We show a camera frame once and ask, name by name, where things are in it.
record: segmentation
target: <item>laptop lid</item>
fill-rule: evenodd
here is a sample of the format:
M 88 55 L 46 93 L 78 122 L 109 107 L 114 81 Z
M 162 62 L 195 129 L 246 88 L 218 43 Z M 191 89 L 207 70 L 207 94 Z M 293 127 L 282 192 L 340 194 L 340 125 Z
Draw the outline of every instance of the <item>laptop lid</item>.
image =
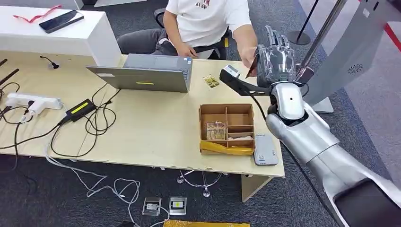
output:
M 183 73 L 174 70 L 147 70 L 87 66 L 102 80 L 119 89 L 188 92 Z

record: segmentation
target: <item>divided cardboard tray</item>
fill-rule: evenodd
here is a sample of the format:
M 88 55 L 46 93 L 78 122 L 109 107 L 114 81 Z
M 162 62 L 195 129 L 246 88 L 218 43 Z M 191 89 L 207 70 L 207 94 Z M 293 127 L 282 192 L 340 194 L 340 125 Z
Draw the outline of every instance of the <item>divided cardboard tray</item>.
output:
M 246 155 L 253 154 L 255 148 L 255 132 L 253 126 L 252 104 L 205 104 L 199 108 L 200 139 L 212 142 L 226 148 L 248 148 Z M 207 140 L 207 123 L 221 122 L 225 124 L 225 137 L 223 140 Z M 229 138 L 243 138 L 248 140 L 229 140 Z M 202 154 L 222 154 L 221 152 L 200 149 Z M 230 151 L 231 155 L 245 155 Z

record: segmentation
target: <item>floor socket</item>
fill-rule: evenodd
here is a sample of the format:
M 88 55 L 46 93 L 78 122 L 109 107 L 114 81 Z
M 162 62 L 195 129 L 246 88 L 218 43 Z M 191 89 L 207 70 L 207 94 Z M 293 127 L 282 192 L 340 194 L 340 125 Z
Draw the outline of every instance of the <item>floor socket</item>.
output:
M 187 213 L 187 197 L 170 197 L 170 215 L 185 215 Z
M 162 198 L 160 197 L 146 197 L 143 202 L 142 215 L 146 216 L 159 216 Z

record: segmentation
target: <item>white t-shirt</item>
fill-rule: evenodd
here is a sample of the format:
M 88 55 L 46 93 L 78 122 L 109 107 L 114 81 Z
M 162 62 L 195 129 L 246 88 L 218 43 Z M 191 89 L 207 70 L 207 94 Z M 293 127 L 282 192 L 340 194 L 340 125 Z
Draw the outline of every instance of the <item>white t-shirt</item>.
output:
M 168 0 L 166 10 L 177 15 L 184 43 L 208 46 L 231 31 L 250 25 L 248 0 Z

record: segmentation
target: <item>chair wheel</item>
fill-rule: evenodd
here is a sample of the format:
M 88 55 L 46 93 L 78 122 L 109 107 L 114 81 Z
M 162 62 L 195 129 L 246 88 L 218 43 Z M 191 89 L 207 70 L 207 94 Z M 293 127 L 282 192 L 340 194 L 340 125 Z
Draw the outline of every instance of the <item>chair wheel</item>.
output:
M 203 196 L 206 197 L 206 198 L 209 197 L 210 196 L 210 192 L 208 190 L 205 190 L 203 192 Z
M 178 183 L 184 183 L 184 179 L 183 179 L 182 177 L 178 177 L 178 178 L 177 178 L 177 182 L 178 182 Z

